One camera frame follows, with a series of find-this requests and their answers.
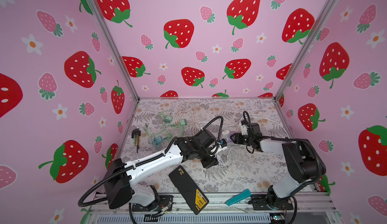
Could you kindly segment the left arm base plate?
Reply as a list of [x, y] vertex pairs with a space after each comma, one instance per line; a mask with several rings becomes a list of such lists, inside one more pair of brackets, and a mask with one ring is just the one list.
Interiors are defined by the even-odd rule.
[[132, 204], [133, 212], [169, 212], [172, 210], [173, 195], [161, 195], [148, 206]]

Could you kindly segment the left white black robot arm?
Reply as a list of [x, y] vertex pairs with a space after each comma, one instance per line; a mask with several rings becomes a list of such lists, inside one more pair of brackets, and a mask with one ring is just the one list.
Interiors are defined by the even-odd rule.
[[103, 201], [110, 209], [117, 209], [127, 203], [154, 207], [160, 200], [154, 186], [139, 183], [146, 177], [170, 166], [198, 159], [205, 169], [218, 164], [216, 155], [227, 149], [225, 139], [217, 139], [210, 131], [203, 129], [194, 136], [174, 137], [167, 148], [142, 159], [123, 162], [113, 161], [104, 179], [78, 201], [79, 207], [91, 206]]

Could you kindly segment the light green usb charger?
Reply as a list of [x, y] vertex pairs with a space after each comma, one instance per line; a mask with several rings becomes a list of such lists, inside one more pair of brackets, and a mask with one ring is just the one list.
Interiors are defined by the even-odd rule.
[[181, 126], [187, 126], [187, 120], [186, 119], [181, 119], [178, 121], [178, 123], [181, 125]]

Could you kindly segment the teal blue usb charger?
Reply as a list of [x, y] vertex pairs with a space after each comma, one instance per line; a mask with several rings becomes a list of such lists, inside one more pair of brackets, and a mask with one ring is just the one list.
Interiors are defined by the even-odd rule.
[[160, 147], [162, 147], [164, 141], [165, 141], [165, 139], [163, 137], [158, 136], [158, 137], [153, 138], [152, 145], [155, 148], [160, 148]]

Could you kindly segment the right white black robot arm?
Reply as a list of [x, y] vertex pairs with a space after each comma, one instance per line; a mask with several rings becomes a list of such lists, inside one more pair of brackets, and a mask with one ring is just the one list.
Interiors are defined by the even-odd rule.
[[235, 144], [246, 145], [258, 152], [275, 153], [285, 158], [288, 172], [279, 182], [270, 186], [262, 203], [272, 209], [280, 208], [290, 197], [307, 185], [317, 183], [326, 173], [326, 167], [315, 148], [307, 139], [264, 136], [257, 123], [243, 121], [242, 133], [230, 136]]

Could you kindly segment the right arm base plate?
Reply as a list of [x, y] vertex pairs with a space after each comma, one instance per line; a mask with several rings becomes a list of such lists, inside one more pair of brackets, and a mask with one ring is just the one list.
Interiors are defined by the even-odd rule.
[[255, 211], [293, 211], [294, 207], [290, 198], [273, 200], [264, 194], [253, 194], [248, 204], [253, 206]]

